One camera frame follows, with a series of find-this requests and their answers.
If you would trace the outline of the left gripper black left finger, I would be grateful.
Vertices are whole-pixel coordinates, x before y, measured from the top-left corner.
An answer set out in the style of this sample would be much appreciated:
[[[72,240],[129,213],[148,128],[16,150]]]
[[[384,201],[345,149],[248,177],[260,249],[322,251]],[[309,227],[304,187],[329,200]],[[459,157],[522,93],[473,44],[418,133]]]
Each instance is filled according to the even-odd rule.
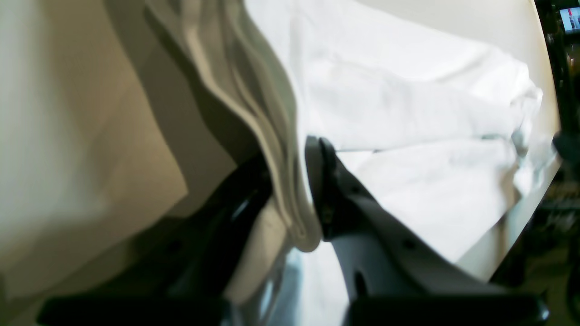
[[[40,326],[242,326],[224,296],[271,193],[262,155],[239,166],[143,258],[83,293],[53,297]]]

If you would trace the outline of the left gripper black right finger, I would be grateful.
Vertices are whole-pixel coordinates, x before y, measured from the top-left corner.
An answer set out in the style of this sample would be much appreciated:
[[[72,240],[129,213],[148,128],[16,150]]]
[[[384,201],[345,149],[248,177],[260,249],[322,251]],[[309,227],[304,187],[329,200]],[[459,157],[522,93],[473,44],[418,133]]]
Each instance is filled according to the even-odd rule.
[[[337,157],[309,136],[306,167],[324,241],[335,250],[349,306],[344,326],[543,326],[535,294],[462,272],[384,210]]]

